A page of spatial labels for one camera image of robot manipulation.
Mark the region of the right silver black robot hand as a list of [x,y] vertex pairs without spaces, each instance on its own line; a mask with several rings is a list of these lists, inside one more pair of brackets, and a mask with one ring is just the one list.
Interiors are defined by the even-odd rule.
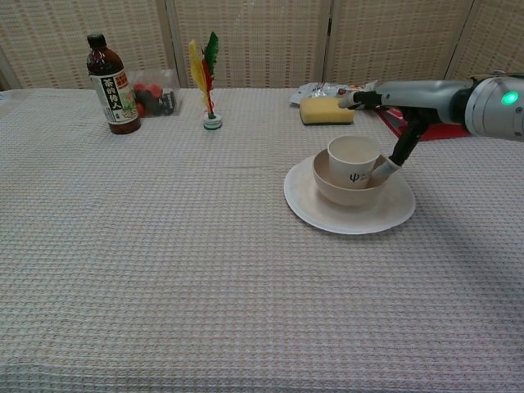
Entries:
[[407,128],[398,139],[392,154],[374,169],[371,178],[386,178],[400,169],[432,124],[452,122],[451,101],[454,94],[467,86],[459,81],[392,81],[372,91],[354,91],[338,102],[340,108],[358,106],[392,106],[400,109]]

